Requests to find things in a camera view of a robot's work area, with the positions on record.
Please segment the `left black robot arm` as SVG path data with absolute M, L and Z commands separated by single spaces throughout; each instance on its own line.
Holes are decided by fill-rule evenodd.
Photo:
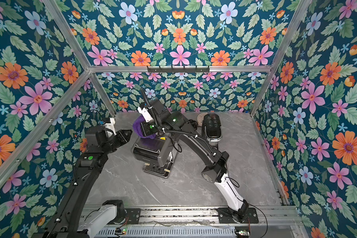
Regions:
M 132 130 L 91 127 L 85 133 L 87 150 L 78 158 L 73 168 L 73 179 L 57 210 L 43 231 L 34 238 L 93 238 L 109 222 L 124 222 L 126 210 L 122 200 L 108 200 L 81 222 L 81 214 L 88 195 L 101 174 L 108 155 L 127 144 Z

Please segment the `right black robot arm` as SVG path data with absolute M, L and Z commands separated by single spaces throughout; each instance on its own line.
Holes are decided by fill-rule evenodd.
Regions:
M 179 111 L 171 113 L 158 99 L 150 101 L 144 95 L 138 112 L 144 117 L 144 122 L 141 123 L 144 136 L 156 133 L 177 136 L 200 157 L 205 164 L 201 175 L 209 183 L 215 184 L 224 196 L 229 209 L 227 215 L 239 223 L 244 221 L 249 203 L 238 193 L 229 176 L 227 168 L 229 154 L 211 146 L 196 131 L 189 119 Z

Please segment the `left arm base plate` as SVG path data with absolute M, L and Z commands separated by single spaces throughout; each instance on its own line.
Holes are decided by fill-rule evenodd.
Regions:
M 139 223 L 141 217 L 140 208 L 125 208 L 115 219 L 108 222 L 107 225 L 134 225 Z

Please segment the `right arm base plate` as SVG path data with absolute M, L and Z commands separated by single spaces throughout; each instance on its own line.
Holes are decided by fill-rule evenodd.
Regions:
M 255 208 L 248 208 L 246 214 L 242 216 L 229 208 L 217 208 L 220 224 L 258 224 L 259 219 Z

